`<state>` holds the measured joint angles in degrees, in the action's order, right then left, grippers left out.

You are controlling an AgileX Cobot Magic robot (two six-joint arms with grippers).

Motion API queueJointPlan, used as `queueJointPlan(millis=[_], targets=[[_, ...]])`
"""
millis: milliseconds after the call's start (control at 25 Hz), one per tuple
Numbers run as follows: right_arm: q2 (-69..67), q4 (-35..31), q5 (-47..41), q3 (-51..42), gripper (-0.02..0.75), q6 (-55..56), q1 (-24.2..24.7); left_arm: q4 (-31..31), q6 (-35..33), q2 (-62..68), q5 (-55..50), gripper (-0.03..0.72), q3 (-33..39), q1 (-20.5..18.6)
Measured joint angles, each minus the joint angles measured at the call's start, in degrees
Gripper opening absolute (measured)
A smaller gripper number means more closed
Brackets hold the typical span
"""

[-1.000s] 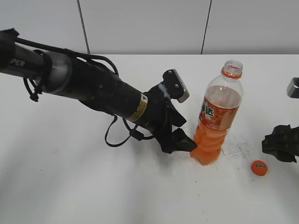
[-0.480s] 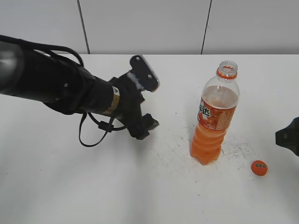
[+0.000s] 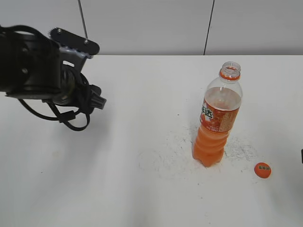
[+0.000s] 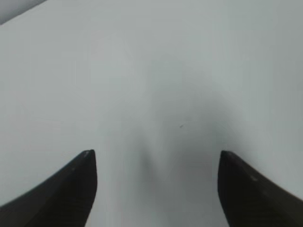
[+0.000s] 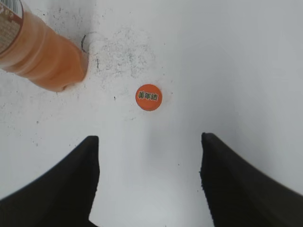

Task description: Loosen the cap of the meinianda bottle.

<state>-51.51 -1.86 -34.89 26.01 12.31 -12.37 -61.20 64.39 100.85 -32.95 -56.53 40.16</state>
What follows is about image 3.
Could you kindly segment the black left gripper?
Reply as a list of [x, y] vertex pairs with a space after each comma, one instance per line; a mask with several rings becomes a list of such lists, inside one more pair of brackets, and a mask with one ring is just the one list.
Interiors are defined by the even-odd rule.
[[59, 44], [61, 60], [72, 63], [78, 73], [81, 73], [87, 59], [92, 59], [99, 53], [99, 45], [96, 42], [62, 28], [50, 30], [49, 37]]

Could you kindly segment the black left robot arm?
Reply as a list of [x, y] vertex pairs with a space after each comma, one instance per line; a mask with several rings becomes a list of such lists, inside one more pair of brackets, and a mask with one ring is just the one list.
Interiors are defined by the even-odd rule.
[[25, 25], [0, 28], [0, 90], [16, 99], [66, 102], [84, 87], [81, 70], [100, 46], [55, 27], [45, 36]]

